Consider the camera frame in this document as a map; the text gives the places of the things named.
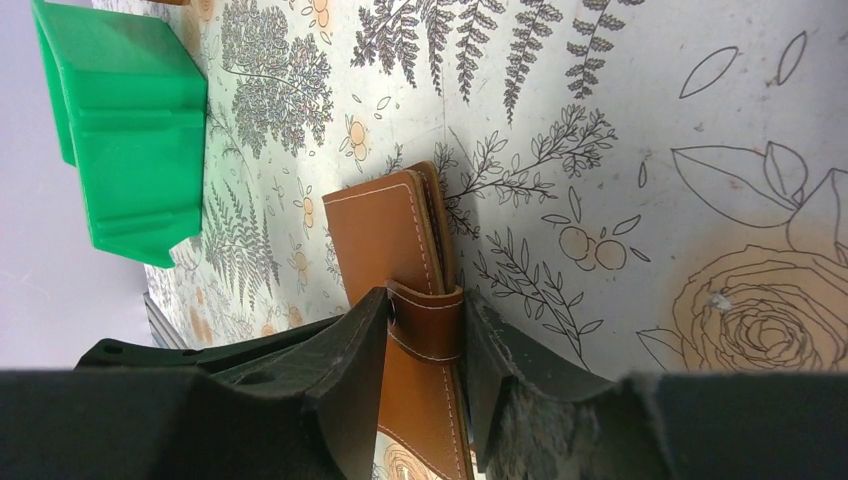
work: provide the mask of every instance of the leather wallet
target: leather wallet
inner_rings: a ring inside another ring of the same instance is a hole
[[[380,431],[445,480],[473,478],[456,362],[462,288],[436,169],[422,162],[323,197],[348,301],[386,286]]]

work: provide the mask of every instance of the green plastic container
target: green plastic container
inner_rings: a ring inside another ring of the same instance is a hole
[[[158,267],[200,233],[206,79],[162,20],[33,0],[95,248]]]

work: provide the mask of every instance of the gray background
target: gray background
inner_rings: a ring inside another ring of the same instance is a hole
[[[0,368],[71,367],[103,337],[151,344],[141,264],[89,242],[29,0],[0,3],[0,49]]]

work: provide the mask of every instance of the botanical print surface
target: botanical print surface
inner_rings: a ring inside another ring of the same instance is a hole
[[[345,311],[320,198],[432,160],[458,281],[575,364],[848,368],[843,2],[94,3],[209,80],[203,233],[147,269],[195,347]]]

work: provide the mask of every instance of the wallet strap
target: wallet strap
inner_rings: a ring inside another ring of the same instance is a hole
[[[386,282],[397,321],[389,336],[412,357],[430,364],[450,365],[461,356],[462,288],[447,295],[417,292],[394,280]]]

